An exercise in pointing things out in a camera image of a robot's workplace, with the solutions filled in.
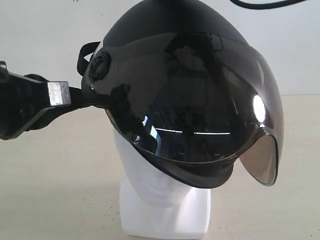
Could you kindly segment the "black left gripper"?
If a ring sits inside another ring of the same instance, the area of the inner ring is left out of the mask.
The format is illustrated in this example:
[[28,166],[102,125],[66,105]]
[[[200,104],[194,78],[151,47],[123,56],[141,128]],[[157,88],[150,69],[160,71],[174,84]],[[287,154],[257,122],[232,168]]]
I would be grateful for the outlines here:
[[103,108],[102,100],[88,87],[66,81],[9,72],[0,62],[0,138],[12,140],[23,132],[46,128],[57,118],[88,107]]

